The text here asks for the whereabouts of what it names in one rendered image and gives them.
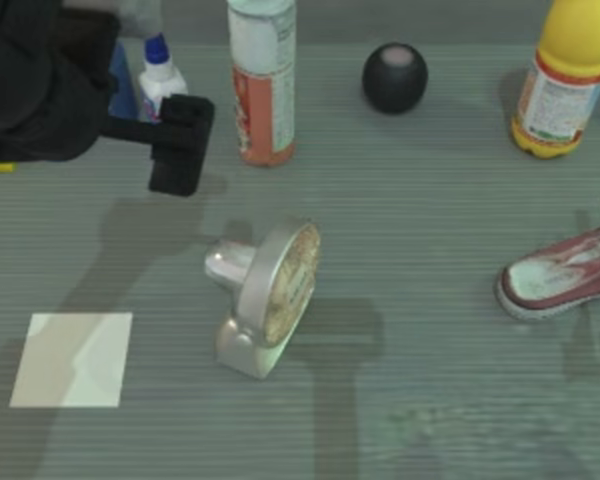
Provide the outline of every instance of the red shoe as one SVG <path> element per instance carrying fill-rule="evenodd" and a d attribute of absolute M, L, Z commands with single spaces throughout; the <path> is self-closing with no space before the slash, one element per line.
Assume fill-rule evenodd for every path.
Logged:
<path fill-rule="evenodd" d="M 600 228 L 506 267 L 496 296 L 511 316 L 539 321 L 600 298 Z"/>

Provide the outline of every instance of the square paper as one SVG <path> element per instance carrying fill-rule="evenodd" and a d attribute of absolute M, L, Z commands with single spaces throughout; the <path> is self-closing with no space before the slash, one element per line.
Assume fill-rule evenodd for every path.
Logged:
<path fill-rule="evenodd" d="M 131 313 L 36 314 L 31 318 L 12 408 L 117 408 Z"/>

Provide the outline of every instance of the yellow bottle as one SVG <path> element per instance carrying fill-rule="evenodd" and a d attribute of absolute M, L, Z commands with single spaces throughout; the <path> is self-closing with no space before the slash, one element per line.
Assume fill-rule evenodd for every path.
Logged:
<path fill-rule="evenodd" d="M 538 158 L 573 151 L 600 97 L 600 0 L 554 0 L 512 133 Z"/>

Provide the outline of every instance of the table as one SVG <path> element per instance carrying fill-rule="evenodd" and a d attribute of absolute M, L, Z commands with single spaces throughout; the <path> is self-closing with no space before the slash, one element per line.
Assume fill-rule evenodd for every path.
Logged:
<path fill-rule="evenodd" d="M 298 152 L 260 170 L 237 157 L 228 50 L 175 45 L 218 107 L 193 199 L 149 194 L 147 150 L 105 140 L 0 176 L 0 480 L 600 480 L 600 302 L 523 327 L 492 294 L 600 223 L 600 110 L 537 161 L 507 131 L 531 45 L 420 46 L 426 99 L 397 118 L 360 97 L 373 47 L 300 48 Z M 319 285 L 258 382 L 214 362 L 229 298 L 203 257 L 288 214 L 322 229 Z M 135 315 L 120 408 L 8 408 L 33 313 L 110 310 Z"/>

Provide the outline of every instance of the black ball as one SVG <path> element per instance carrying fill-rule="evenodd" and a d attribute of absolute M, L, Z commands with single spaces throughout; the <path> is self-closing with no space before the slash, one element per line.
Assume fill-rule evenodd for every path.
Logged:
<path fill-rule="evenodd" d="M 362 87 L 371 105 L 389 114 L 404 113 L 415 107 L 428 81 L 424 57 L 402 43 L 388 43 L 375 50 L 362 75 Z"/>

